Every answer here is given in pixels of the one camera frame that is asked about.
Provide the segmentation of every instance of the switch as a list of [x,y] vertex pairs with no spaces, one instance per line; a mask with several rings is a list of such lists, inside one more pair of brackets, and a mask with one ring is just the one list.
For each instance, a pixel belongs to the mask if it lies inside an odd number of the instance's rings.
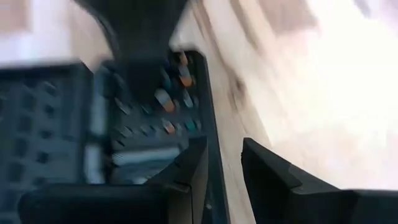
[[181,64],[183,66],[187,66],[188,65],[188,58],[187,58],[187,56],[185,55],[184,52],[181,52],[181,54],[180,54],[180,62],[181,62]]
[[122,101],[120,101],[119,99],[115,98],[114,99],[116,102],[116,105],[118,106],[118,108],[126,115],[130,115],[131,113],[131,108],[128,105],[125,105],[124,103],[122,103]]
[[187,90],[182,92],[182,97],[187,108],[193,108],[193,101]]
[[166,119],[163,119],[162,122],[163,122],[163,127],[166,130],[167,134],[174,134],[175,133],[175,127],[170,121],[167,121]]
[[141,125],[140,129],[145,136],[149,136],[153,132],[148,125]]
[[179,68],[178,68],[178,70],[180,71],[180,80],[181,80],[182,84],[183,84],[185,87],[190,87],[190,86],[192,86],[192,83],[193,83],[193,82],[192,82],[192,77],[191,77],[191,74],[190,74],[190,72],[189,72],[188,67],[187,67],[187,66],[180,65]]
[[199,120],[196,120],[195,124],[196,124],[198,130],[200,131],[201,130],[201,122]]
[[161,72],[162,72],[162,75],[163,75],[163,78],[164,78],[164,80],[163,80],[164,88],[166,90],[171,90],[172,89],[172,81],[170,79],[169,74],[164,69],[162,69]]
[[146,115],[152,114],[152,108],[149,105],[143,105],[141,108]]
[[176,130],[177,130],[177,135],[181,136],[182,135],[182,131],[183,131],[181,124],[177,123],[175,125],[175,127],[176,127]]
[[178,100],[173,100],[173,102],[174,102],[175,110],[180,111],[181,106],[180,106],[180,103],[178,102]]
[[163,89],[156,90],[155,97],[157,101],[163,106],[164,110],[166,110],[167,112],[174,111],[175,109],[174,103],[169,94],[165,90]]
[[195,105],[196,108],[199,108],[199,99],[196,96],[193,97],[193,104]]
[[125,126],[124,128],[122,128],[122,130],[120,130],[120,134],[123,137],[128,138],[128,137],[132,136],[132,130],[131,130],[131,128]]
[[193,122],[192,119],[189,121],[185,122],[185,127],[187,127],[188,131],[194,131],[196,129],[195,123]]
[[155,130],[155,136],[157,138],[161,138],[164,135],[164,131],[161,130],[159,127],[153,127]]

